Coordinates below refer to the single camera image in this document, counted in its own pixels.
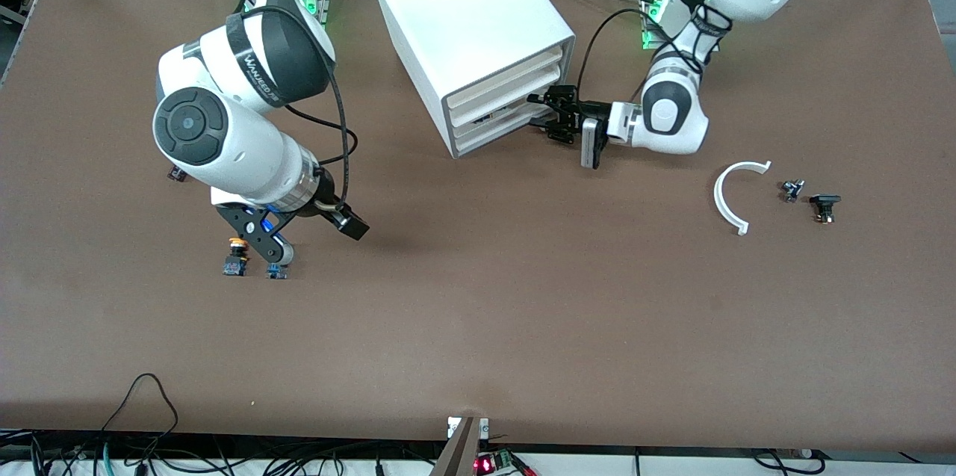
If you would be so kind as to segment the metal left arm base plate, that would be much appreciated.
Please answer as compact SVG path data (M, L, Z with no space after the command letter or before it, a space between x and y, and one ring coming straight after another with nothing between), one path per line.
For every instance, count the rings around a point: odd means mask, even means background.
M665 31L660 27L662 14L669 0L642 0L642 49L656 50L665 42Z

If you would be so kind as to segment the yellow push button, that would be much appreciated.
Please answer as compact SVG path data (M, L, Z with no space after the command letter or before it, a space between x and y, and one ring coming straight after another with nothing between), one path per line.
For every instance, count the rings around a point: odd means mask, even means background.
M248 265L249 245L242 238L229 239L229 254L223 265L223 275L228 277L243 277Z

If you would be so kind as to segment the circuit board with red light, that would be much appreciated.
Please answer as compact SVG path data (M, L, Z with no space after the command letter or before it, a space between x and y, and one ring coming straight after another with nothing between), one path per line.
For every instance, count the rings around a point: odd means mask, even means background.
M499 449L479 454L474 461L475 476L538 476L512 450Z

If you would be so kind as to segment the black switch part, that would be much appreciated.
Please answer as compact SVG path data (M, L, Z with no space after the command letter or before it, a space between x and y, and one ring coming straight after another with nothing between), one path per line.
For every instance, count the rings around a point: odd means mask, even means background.
M811 196L808 203L815 210L815 220L821 224L831 224L834 222L834 205L840 203L839 194L816 194Z

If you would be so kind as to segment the white drawer cabinet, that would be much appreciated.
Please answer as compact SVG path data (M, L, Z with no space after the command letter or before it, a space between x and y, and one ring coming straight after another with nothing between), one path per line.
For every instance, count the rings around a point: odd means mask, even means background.
M530 93L567 78L576 36L550 0L378 2L397 57L451 156L447 96L556 46L564 51L561 77Z

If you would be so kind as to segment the white plastic drawer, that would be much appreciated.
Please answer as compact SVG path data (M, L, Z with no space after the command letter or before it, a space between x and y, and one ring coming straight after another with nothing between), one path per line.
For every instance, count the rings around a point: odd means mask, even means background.
M479 81L458 93L447 96L447 108L464 106L506 105L519 98L526 99L530 92L547 87L561 77L558 64L543 65L529 70L510 69L488 80Z
M484 106L509 104L520 96L546 87L560 77L564 51L561 46L547 49L536 56L477 82L447 97L451 111L477 111Z
M496 139L515 132L552 109L519 98L506 105L460 106L450 111L450 151L453 157L467 155Z

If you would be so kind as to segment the white curved plastic arc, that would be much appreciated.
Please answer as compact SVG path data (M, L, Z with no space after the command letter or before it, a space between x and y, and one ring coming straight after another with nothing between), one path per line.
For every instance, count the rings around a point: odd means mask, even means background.
M713 185L713 202L717 209L717 212L721 217L724 218L724 221L727 221L728 224L733 226L736 229L737 235L747 235L750 231L750 224L748 221L744 220L737 216L730 209L730 204L727 203L726 197L724 196L724 184L728 176L734 172L752 172L757 174L765 174L772 167L772 161L766 161L764 163L759 163L755 161L740 161L730 166L727 166L717 177Z

